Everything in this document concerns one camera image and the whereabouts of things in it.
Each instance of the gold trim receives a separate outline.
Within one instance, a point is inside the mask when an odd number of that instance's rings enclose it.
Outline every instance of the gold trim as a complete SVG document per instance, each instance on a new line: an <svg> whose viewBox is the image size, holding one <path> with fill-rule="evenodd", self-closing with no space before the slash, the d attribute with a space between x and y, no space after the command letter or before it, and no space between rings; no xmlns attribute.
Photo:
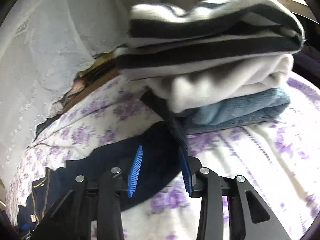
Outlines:
<svg viewBox="0 0 320 240"><path fill-rule="evenodd" d="M109 52L109 53L106 53L106 54L103 54L102 56L100 56L100 57L95 59L94 63L91 65L90 68L88 68L86 70L83 70L83 71L80 71L78 73L78 76L79 77L83 77L83 76L87 75L90 71L92 71L95 68L99 67L100 65L112 60L113 58L114 58L113 57L113 51Z"/></svg>
<svg viewBox="0 0 320 240"><path fill-rule="evenodd" d="M48 183L47 183L47 191L45 193L45 199L44 199L44 207L43 207L43 210L42 210L42 219L44 217L44 211L45 211L45 208L47 207L47 198L48 198L48 192L49 192L49 186L50 186L50 171L51 169L48 170Z"/></svg>
<svg viewBox="0 0 320 240"><path fill-rule="evenodd" d="M35 216L36 216L36 220L37 220L37 225L39 225L40 221L39 221L39 218L37 216L37 213L36 213L36 202L35 202L35 197L33 196L33 191L31 191L31 196L32 196L32 201L33 201L33 211L35 212Z"/></svg>
<svg viewBox="0 0 320 240"><path fill-rule="evenodd" d="M44 178L44 180L43 181L41 181L38 185L35 185L35 186L33 186L34 188L36 188L36 187L39 187L42 183L44 183L45 182L45 180L46 180L47 178Z"/></svg>

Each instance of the black and white striped blanket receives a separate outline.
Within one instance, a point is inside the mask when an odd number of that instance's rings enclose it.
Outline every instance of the black and white striped blanket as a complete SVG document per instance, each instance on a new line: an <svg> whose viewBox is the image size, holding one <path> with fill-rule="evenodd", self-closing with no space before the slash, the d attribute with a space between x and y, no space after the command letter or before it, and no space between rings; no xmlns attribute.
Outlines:
<svg viewBox="0 0 320 240"><path fill-rule="evenodd" d="M204 0L193 9L132 7L129 40L116 49L131 80L178 75L256 56L298 52L304 31L276 0Z"/></svg>

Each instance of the metal bolt head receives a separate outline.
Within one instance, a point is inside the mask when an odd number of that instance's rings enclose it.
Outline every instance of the metal bolt head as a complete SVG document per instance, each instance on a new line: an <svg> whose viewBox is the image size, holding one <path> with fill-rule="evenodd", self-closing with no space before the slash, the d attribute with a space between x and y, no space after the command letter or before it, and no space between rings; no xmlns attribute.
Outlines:
<svg viewBox="0 0 320 240"><path fill-rule="evenodd" d="M82 181L84 181L84 176L82 175L76 176L76 182L82 182Z"/></svg>
<svg viewBox="0 0 320 240"><path fill-rule="evenodd" d="M202 174L208 174L210 172L210 170L208 168L203 167L203 168L200 169L200 172Z"/></svg>
<svg viewBox="0 0 320 240"><path fill-rule="evenodd" d="M111 172L112 172L113 174L118 174L120 171L121 171L121 169L120 169L119 167L113 167L113 168L111 169Z"/></svg>
<svg viewBox="0 0 320 240"><path fill-rule="evenodd" d="M239 181L239 182L245 182L245 177L244 176L237 176L237 181Z"/></svg>

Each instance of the purple floral bedsheet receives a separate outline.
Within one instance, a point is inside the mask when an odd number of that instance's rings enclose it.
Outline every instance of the purple floral bedsheet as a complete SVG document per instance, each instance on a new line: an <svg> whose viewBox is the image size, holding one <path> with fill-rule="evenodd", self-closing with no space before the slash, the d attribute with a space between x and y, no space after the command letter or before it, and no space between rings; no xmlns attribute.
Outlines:
<svg viewBox="0 0 320 240"><path fill-rule="evenodd" d="M299 239L320 211L320 91L295 73L286 86L290 106L271 122L189 135L189 154L220 176L244 175L292 239ZM7 192L7 214L16 224L31 182L45 166L88 156L96 147L144 132L161 120L139 101L139 82L116 77L45 129L20 161ZM228 204L224 203L224 239ZM185 192L181 174L153 198L122 213L126 239L196 239L200 199ZM92 223L92 238L96 223Z"/></svg>

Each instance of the pile of clothes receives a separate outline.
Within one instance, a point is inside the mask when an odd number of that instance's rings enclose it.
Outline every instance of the pile of clothes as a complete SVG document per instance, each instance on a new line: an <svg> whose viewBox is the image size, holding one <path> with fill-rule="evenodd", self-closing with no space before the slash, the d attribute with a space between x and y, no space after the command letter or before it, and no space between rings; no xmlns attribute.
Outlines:
<svg viewBox="0 0 320 240"><path fill-rule="evenodd" d="M298 19L276 0L204 0L190 11L132 7L121 74L166 100L187 133L270 121L290 103L282 85L301 50Z"/></svg>

